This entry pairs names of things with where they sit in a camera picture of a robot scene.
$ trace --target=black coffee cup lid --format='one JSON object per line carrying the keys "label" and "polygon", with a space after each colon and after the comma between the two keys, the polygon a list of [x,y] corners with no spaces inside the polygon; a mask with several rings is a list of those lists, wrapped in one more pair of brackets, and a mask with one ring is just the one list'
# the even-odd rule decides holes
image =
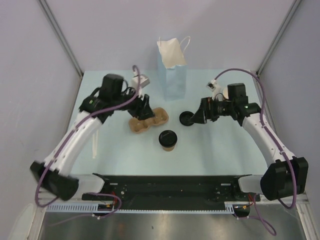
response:
{"label": "black coffee cup lid", "polygon": [[171,148],[178,141],[177,134],[172,130],[165,130],[159,135],[159,143],[165,148]]}
{"label": "black coffee cup lid", "polygon": [[193,116],[194,114],[190,111],[184,111],[180,114],[179,116],[179,120],[180,120],[180,123],[184,126],[191,126],[193,125],[194,123],[193,122],[190,122],[190,118]]}

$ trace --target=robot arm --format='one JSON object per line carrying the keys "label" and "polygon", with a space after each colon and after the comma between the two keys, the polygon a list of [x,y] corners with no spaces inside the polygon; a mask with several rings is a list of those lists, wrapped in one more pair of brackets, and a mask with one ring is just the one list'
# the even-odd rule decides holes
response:
{"label": "robot arm", "polygon": [[[268,166],[263,176],[240,177],[238,183],[241,191],[264,194],[271,201],[292,196],[293,180],[284,158],[286,154],[294,171],[297,194],[302,194],[306,185],[308,162],[303,157],[295,157],[280,141],[266,120],[264,124],[261,123],[261,109],[257,103],[249,103],[245,85],[236,83],[223,88],[214,80],[207,87],[213,92],[212,97],[201,99],[199,109],[189,119],[190,123],[206,124],[207,120],[215,122],[220,116],[231,116],[251,135]],[[268,128],[274,139],[267,134],[265,128]],[[279,151],[277,144],[282,146],[283,151]]]}
{"label": "robot arm", "polygon": [[[149,83],[148,78],[142,75],[142,86]],[[43,162],[34,161],[30,166],[33,176],[39,181],[44,170],[48,168],[48,172],[42,181],[42,187],[58,198],[67,201],[71,199],[79,190],[81,183],[79,179],[72,177],[70,172],[75,160],[83,149],[84,145],[90,139],[92,134],[97,131],[106,119],[114,113],[115,110],[103,112],[107,108],[123,105],[117,110],[128,111],[131,116],[139,120],[145,120],[155,116],[149,105],[149,96],[141,95],[141,89],[137,88],[137,77],[132,79],[134,87],[128,87],[122,91],[124,79],[122,76],[108,74],[103,78],[102,86],[96,88],[90,96],[83,100],[79,107],[79,113],[70,128],[65,134],[57,147],[47,156]],[[133,99],[129,104],[123,103]],[[96,188],[91,192],[97,192],[103,186],[104,181],[98,176],[96,177]]]}

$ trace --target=white wall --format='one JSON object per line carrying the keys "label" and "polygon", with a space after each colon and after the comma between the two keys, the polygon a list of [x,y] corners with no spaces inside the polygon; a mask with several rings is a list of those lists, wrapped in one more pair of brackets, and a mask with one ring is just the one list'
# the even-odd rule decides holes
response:
{"label": "white wall", "polygon": [[80,79],[36,0],[0,2],[0,239],[34,202],[29,170],[64,134]]}
{"label": "white wall", "polygon": [[256,70],[294,0],[47,0],[84,70],[156,69],[162,39],[191,36],[190,69]]}
{"label": "white wall", "polygon": [[262,73],[278,135],[309,162],[306,193],[320,223],[320,1],[303,1]]}

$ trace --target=light blue table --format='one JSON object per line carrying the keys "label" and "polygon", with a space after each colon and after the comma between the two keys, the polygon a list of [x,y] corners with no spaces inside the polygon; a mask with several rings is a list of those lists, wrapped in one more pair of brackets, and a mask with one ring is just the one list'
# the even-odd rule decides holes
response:
{"label": "light blue table", "polygon": [[[212,93],[206,84],[221,70],[188,70],[185,99],[166,102],[156,71],[142,72],[151,83],[143,89],[150,95],[151,108],[162,107],[169,121],[148,131],[135,134],[130,131],[129,113],[116,111],[98,130],[97,156],[93,159],[92,140],[77,158],[72,174],[98,173],[103,175],[244,175],[264,174],[267,165],[251,136],[230,116],[216,122],[186,127],[180,124],[183,111],[195,112],[200,99]],[[78,107],[102,78],[114,73],[130,81],[128,71],[86,71],[71,117],[75,120]],[[228,72],[219,78],[222,86],[244,83],[249,102],[259,103],[251,76],[243,72]],[[178,136],[175,149],[166,152],[158,142],[163,130],[173,130]]]}

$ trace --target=paper bag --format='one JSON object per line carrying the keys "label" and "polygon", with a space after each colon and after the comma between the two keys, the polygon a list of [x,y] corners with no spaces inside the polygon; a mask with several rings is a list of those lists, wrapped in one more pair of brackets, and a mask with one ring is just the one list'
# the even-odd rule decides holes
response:
{"label": "paper bag", "polygon": [[[181,44],[188,39],[184,50]],[[184,38],[180,43],[173,38],[169,41],[159,41],[158,45],[158,77],[163,89],[166,101],[183,99],[186,94],[187,63],[185,50],[190,43],[190,36]]]}

